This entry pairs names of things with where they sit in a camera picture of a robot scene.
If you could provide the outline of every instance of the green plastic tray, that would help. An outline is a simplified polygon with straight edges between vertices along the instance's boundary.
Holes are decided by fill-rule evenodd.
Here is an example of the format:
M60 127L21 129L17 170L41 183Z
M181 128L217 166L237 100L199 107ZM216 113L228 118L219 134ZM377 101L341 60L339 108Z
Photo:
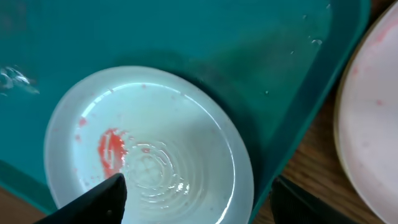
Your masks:
M143 65L192 82L233 120L254 172L252 221L369 9L369 0L0 1L0 66L18 65L40 90L0 95L0 184L53 212L43 139L58 100L98 70Z

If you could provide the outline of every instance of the stained plate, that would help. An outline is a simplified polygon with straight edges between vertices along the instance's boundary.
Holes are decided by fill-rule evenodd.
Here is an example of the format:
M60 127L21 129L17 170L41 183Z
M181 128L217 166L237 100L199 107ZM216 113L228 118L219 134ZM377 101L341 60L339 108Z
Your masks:
M341 84L335 138L346 173L386 223L398 220L398 5L369 31Z
M109 68L72 87L47 127L45 171L58 208L122 172L123 223L247 223L252 209L234 124L197 87L154 68Z

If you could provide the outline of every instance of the wooden surface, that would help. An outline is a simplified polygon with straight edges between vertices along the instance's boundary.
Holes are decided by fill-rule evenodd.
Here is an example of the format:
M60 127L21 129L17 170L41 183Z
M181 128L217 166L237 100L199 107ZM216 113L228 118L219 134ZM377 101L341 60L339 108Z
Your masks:
M371 22L394 0L373 0ZM358 223L382 223L364 204L345 176L333 140L336 87L307 131L283 175ZM34 207L0 189L0 223L33 223L44 217ZM254 224L273 224L267 201Z

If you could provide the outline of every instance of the tray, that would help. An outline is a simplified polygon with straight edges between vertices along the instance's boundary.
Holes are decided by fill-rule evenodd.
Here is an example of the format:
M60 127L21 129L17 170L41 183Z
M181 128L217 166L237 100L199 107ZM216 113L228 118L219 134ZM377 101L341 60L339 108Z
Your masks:
M369 10L360 0L2 1L0 66L17 65L40 94L15 86L0 95L0 184L53 212L43 140L55 105L98 70L141 65L192 82L232 119L253 166L253 219Z

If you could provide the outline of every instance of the black object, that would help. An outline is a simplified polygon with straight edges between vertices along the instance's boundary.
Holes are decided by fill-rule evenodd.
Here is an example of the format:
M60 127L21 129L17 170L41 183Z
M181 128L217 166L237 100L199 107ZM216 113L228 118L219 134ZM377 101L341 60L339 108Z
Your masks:
M269 198L275 224L356 224L282 176L272 184Z
M36 224L120 224L127 199L123 174L115 174Z

